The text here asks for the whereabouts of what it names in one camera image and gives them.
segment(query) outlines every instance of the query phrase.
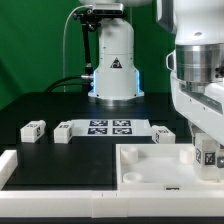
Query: warning label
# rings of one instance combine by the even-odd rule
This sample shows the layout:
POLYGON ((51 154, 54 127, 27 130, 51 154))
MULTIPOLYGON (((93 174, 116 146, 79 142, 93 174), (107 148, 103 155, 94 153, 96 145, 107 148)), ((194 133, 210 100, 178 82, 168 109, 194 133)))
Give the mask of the warning label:
POLYGON ((113 64, 111 65, 111 68, 122 68, 121 63, 118 58, 115 58, 113 64))

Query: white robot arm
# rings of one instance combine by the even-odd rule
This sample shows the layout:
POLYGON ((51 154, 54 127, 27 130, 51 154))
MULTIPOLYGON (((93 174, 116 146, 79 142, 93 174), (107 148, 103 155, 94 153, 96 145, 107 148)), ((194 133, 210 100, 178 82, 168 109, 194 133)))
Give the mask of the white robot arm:
POLYGON ((216 179, 224 168, 224 1, 157 0, 157 8, 158 22, 177 34, 167 67, 175 108, 196 137, 196 172, 216 179))
MULTIPOLYGON (((109 11, 113 13, 113 7, 122 9, 123 4, 133 7, 151 1, 80 0, 82 4, 92 4, 93 8, 99 7, 101 11, 96 10, 99 14, 106 14, 109 11)), ((94 71, 93 89, 89 92, 89 99, 110 106, 127 105, 144 96, 140 90, 139 71, 134 66, 134 30, 124 19, 116 16, 107 17, 102 16, 98 28, 100 61, 94 71)))

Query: blue light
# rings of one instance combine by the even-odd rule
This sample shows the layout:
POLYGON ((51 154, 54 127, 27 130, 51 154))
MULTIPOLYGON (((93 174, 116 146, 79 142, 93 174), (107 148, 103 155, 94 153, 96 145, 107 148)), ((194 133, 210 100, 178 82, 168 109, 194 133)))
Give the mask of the blue light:
POLYGON ((93 73, 93 93, 96 93, 96 71, 93 73))
POLYGON ((141 93, 141 89, 140 89, 140 72, 137 70, 137 85, 138 85, 138 93, 141 93))

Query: green background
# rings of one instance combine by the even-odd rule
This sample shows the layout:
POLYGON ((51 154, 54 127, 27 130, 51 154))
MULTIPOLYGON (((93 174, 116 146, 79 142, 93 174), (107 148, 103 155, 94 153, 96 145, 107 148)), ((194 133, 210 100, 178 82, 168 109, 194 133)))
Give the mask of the green background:
MULTIPOLYGON (((0 0, 0 109, 28 92, 42 92, 62 78, 65 21, 78 0, 0 0)), ((156 2, 128 9, 135 29, 135 66, 145 92, 169 92, 165 58, 174 36, 156 23, 156 2)), ((98 64, 98 39, 90 34, 93 65, 98 64)), ((66 38, 66 76, 84 71, 81 26, 71 20, 66 38)), ((81 91, 73 87, 69 91, 81 91)))

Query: white block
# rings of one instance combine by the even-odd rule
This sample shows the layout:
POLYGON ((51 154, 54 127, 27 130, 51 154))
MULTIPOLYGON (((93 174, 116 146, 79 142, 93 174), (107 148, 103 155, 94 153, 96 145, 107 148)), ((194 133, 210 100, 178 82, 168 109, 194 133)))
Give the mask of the white block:
POLYGON ((20 130, 21 141, 36 142, 44 134, 45 127, 45 121, 31 121, 20 130))
POLYGON ((0 190, 4 187, 9 177, 17 167, 16 150, 6 150, 0 157, 0 190))
POLYGON ((54 130, 54 143, 68 144, 73 136, 73 121, 61 122, 54 130))
POLYGON ((165 126, 152 126, 152 140, 156 144, 175 144, 176 135, 165 126))
POLYGON ((217 156, 220 144, 206 133, 195 135, 196 156, 194 161, 195 173, 202 180, 217 180, 220 169, 217 167, 217 156))

